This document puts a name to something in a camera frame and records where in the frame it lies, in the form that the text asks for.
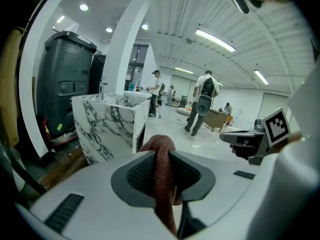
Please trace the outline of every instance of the wooden desk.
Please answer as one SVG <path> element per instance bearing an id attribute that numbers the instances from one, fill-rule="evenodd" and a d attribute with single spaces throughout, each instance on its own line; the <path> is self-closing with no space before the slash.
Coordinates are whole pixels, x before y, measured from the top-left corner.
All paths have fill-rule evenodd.
<path id="1" fill-rule="evenodd" d="M 212 128 L 211 132 L 215 127 L 222 129 L 224 123 L 227 121 L 228 116 L 225 113 L 218 112 L 210 109 L 209 113 L 204 117 L 204 122 Z"/>

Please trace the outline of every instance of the black vent slot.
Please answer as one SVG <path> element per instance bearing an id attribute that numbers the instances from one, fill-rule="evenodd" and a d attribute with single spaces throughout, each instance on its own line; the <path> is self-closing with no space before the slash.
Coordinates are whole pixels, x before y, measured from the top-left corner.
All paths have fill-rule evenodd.
<path id="1" fill-rule="evenodd" d="M 57 233 L 61 233 L 83 199 L 81 195 L 69 194 L 44 223 Z"/>
<path id="2" fill-rule="evenodd" d="M 175 184 L 180 191 L 186 190 L 200 180 L 201 173 L 195 167 L 175 155 L 170 155 L 170 160 Z"/>
<path id="3" fill-rule="evenodd" d="M 156 157 L 149 156 L 127 173 L 127 181 L 136 190 L 152 196 L 155 187 Z"/>

